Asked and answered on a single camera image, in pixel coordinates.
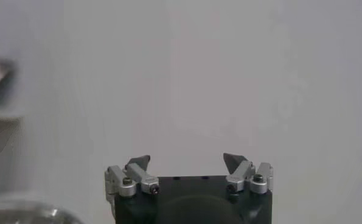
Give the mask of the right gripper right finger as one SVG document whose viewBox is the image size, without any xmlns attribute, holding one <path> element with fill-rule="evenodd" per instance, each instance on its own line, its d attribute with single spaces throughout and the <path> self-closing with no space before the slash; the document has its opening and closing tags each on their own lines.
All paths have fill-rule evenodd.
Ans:
<svg viewBox="0 0 362 224">
<path fill-rule="evenodd" d="M 273 191 L 274 169 L 270 163 L 260 163 L 256 167 L 244 156 L 230 153 L 224 153 L 223 159 L 229 172 L 225 182 L 230 194 L 247 189 L 259 195 Z"/>
</svg>

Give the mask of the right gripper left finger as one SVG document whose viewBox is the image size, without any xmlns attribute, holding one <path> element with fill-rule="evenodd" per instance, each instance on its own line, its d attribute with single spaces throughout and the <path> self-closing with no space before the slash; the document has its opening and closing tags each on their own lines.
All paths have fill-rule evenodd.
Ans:
<svg viewBox="0 0 362 224">
<path fill-rule="evenodd" d="M 147 173 L 150 155 L 132 158 L 123 167 L 109 166 L 105 175 L 105 197 L 112 203 L 116 196 L 132 198 L 137 190 L 148 195 L 160 193 L 159 178 Z"/>
</svg>

